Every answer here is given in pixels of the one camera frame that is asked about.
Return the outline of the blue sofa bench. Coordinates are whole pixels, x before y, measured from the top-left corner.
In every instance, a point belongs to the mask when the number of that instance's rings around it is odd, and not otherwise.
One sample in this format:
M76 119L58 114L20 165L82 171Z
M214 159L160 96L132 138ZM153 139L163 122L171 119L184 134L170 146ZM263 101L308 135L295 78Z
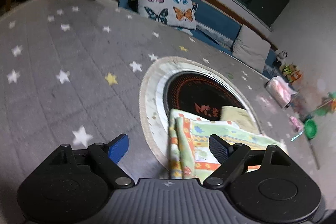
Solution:
M118 8L134 12L138 10L137 0L96 1L107 6L115 4ZM234 41L238 37L242 25L204 0L192 1L197 27L195 30L184 30L184 32L231 55Z

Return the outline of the colourful paper pinwheel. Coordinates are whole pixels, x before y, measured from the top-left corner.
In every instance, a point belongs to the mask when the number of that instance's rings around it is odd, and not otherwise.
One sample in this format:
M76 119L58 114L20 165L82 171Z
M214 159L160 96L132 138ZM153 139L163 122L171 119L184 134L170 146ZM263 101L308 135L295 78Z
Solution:
M323 97L322 103L314 110L313 114L323 117L327 114L335 113L336 108L336 92L328 93L327 97Z

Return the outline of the orange yellow plush toys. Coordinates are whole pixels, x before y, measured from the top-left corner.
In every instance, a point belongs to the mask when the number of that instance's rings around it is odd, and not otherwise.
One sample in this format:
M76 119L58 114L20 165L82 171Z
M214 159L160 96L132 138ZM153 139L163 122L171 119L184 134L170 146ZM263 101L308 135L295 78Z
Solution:
M302 73L299 69L297 69L297 65L284 64L280 67L280 72L282 76L289 82L293 83L302 78Z

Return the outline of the panda plush toy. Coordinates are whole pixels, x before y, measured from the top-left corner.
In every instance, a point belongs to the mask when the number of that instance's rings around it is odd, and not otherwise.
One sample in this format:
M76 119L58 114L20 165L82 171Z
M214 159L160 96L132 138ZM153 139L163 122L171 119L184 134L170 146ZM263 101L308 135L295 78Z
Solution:
M280 53L277 54L276 59L275 59L273 65L275 67L279 68L282 65L282 63L285 61L285 59L287 58L287 56L288 56L287 51L281 51Z

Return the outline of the colourful patterned baby garment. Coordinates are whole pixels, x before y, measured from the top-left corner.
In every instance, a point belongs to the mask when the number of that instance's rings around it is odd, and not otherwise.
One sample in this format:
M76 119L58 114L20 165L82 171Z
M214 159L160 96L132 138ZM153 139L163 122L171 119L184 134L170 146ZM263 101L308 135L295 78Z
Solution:
M284 141L276 141L263 134L248 132L234 121L209 121L177 109L169 114L169 165L172 179L198 178L204 181L220 163L211 153L209 138L218 135L229 144L242 143L254 150L265 150L270 144L284 152Z

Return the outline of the butterfly print pillow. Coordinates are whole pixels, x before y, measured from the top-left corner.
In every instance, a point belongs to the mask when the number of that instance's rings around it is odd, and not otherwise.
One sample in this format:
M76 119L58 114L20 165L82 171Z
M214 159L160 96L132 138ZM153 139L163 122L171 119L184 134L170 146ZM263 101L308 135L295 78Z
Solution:
M138 13L172 27L196 29L192 0L138 0Z

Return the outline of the green plastic bowl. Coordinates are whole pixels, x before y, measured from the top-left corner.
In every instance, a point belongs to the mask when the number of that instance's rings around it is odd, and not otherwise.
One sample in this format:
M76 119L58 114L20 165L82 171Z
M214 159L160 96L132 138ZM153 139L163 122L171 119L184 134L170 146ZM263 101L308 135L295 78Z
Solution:
M304 132L306 137L311 140L317 135L318 129L314 120L307 119L304 124Z

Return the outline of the pink tissue pack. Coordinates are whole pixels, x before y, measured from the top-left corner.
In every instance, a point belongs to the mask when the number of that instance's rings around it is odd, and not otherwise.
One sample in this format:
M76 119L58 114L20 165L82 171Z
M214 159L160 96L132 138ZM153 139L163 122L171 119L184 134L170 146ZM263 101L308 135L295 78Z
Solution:
M265 88L281 108L287 107L291 97L297 94L281 76L270 79Z

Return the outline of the grey square cushion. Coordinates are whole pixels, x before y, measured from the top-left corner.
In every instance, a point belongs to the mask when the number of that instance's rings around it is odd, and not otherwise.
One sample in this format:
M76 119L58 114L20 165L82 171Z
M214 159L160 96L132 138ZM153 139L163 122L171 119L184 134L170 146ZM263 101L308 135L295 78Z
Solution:
M262 73L270 44L246 25L242 25L232 45L233 57Z

